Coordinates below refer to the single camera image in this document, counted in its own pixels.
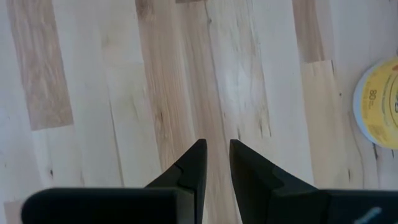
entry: wooden floor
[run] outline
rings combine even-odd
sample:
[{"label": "wooden floor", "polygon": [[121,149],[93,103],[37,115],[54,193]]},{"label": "wooden floor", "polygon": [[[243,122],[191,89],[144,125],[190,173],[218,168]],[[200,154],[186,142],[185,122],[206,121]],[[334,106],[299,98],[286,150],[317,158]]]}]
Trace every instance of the wooden floor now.
[{"label": "wooden floor", "polygon": [[143,187],[208,141],[204,223],[240,223],[240,139],[320,188],[398,190],[353,119],[389,0],[0,0],[0,223],[49,187]]}]

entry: hardwood plank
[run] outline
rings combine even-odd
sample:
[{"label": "hardwood plank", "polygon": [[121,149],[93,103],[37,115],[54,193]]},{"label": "hardwood plank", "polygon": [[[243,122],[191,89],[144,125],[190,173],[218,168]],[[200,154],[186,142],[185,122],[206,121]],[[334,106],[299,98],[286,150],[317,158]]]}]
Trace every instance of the hardwood plank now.
[{"label": "hardwood plank", "polygon": [[174,0],[136,0],[142,54],[162,170],[194,142]]},{"label": "hardwood plank", "polygon": [[205,203],[209,222],[236,223],[240,218],[231,185],[229,144],[224,136],[205,3],[179,4],[177,14],[184,43],[183,58],[195,136],[205,138],[208,146]]},{"label": "hardwood plank", "polygon": [[302,82],[314,184],[347,188],[344,116],[331,61],[302,65]]},{"label": "hardwood plank", "polygon": [[95,8],[92,2],[79,0],[54,0],[53,6],[85,186],[120,187],[123,180]]},{"label": "hardwood plank", "polygon": [[84,186],[81,149],[73,125],[32,132],[45,188]]},{"label": "hardwood plank", "polygon": [[21,208],[23,203],[23,200],[4,203],[4,212],[6,214],[7,224],[22,224]]},{"label": "hardwood plank", "polygon": [[104,63],[144,63],[136,5],[132,0],[90,0],[95,6]]},{"label": "hardwood plank", "polygon": [[40,190],[29,116],[13,44],[6,0],[0,0],[0,222],[4,202]]},{"label": "hardwood plank", "polygon": [[240,139],[273,160],[267,94],[251,1],[206,2],[227,141]]},{"label": "hardwood plank", "polygon": [[313,184],[300,58],[290,1],[252,0],[266,81],[274,162]]},{"label": "hardwood plank", "polygon": [[8,0],[32,130],[73,124],[51,0]]},{"label": "hardwood plank", "polygon": [[323,61],[322,37],[318,25],[316,0],[293,0],[294,22],[302,61]]},{"label": "hardwood plank", "polygon": [[94,0],[124,185],[160,175],[134,1]]},{"label": "hardwood plank", "polygon": [[121,168],[126,187],[143,187],[161,174],[143,64],[107,69]]}]

